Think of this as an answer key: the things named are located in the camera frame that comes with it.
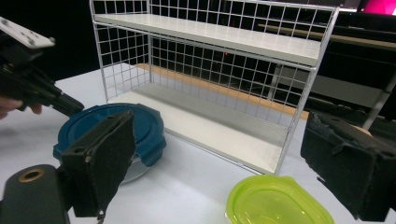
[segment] lime green container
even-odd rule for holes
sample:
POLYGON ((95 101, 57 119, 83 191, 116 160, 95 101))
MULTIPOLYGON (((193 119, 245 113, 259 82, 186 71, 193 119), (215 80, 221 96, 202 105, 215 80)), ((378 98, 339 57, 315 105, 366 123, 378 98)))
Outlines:
POLYGON ((233 224, 330 224, 327 210, 289 176, 254 175, 235 185, 226 219, 233 224))

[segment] blue lid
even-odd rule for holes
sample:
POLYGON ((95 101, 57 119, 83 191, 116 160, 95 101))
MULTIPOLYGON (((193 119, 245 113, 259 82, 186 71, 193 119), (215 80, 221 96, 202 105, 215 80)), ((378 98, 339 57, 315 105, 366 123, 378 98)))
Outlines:
POLYGON ((96 105, 72 116, 58 133, 58 144, 53 147, 53 157, 60 161, 62 152, 100 120, 125 110, 134 112, 136 155, 147 167, 153 165, 162 156, 166 146, 163 120, 158 111, 133 104, 96 105))

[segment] blue lidded bowl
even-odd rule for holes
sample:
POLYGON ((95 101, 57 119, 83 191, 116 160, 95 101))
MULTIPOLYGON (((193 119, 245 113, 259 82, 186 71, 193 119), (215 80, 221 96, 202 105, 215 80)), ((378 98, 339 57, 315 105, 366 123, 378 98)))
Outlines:
POLYGON ((166 146, 160 112, 141 104, 96 105, 72 116, 58 133, 58 144, 53 147, 53 157, 62 162, 62 152, 84 133, 105 117, 126 110, 134 112, 136 150, 123 182, 138 178, 161 158, 166 146))

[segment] screen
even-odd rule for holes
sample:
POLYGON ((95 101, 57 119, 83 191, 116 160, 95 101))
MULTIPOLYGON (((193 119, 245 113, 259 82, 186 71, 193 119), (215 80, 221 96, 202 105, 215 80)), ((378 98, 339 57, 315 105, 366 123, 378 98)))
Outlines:
POLYGON ((396 0, 369 0, 362 11, 396 16, 396 0))

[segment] metal frame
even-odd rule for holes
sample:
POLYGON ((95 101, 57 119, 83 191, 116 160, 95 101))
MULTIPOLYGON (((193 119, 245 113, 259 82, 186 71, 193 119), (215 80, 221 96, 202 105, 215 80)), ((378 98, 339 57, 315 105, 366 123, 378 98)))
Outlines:
MULTIPOLYGON (((199 92, 182 90, 189 95, 288 127, 289 131, 276 167, 277 174, 297 122, 303 113, 304 104, 338 16, 338 8, 250 0, 197 0, 194 3, 167 1, 166 5, 163 2, 161 0, 91 0, 92 22, 106 98, 111 99, 146 83, 155 82, 152 69, 156 66, 163 68, 165 73, 183 74, 188 78, 197 78, 230 91, 237 91, 236 98, 239 95, 247 95, 248 98, 267 101, 270 107, 266 114, 261 113, 260 105, 257 105, 256 113, 251 114, 248 112, 248 104, 245 109, 241 109, 237 104, 219 102, 217 96, 213 100, 208 98, 209 94, 203 96, 204 94, 199 92), (136 13, 151 13, 256 32, 315 39, 321 45, 318 63, 316 66, 292 63, 233 49, 232 46, 224 48, 208 45, 194 40, 102 23, 94 19, 96 14, 136 13), (281 28, 285 27, 290 28, 291 32, 283 33, 281 28), (305 31, 304 36, 301 32, 296 32, 301 30, 305 31), (139 68, 139 64, 149 64, 149 70, 139 68), (282 76, 282 68, 285 66, 294 69, 293 77, 282 76), (295 78, 299 70, 309 73, 307 80, 301 81, 295 78), (279 80, 287 80, 290 85, 282 85, 283 82, 279 80), (303 84, 304 89, 295 90, 292 87, 295 82, 303 84), (280 105, 282 108, 280 111, 274 110, 273 105, 280 105), (295 108, 291 116, 283 110, 290 107, 295 108)), ((166 82, 167 87, 172 88, 169 79, 166 79, 166 82)))

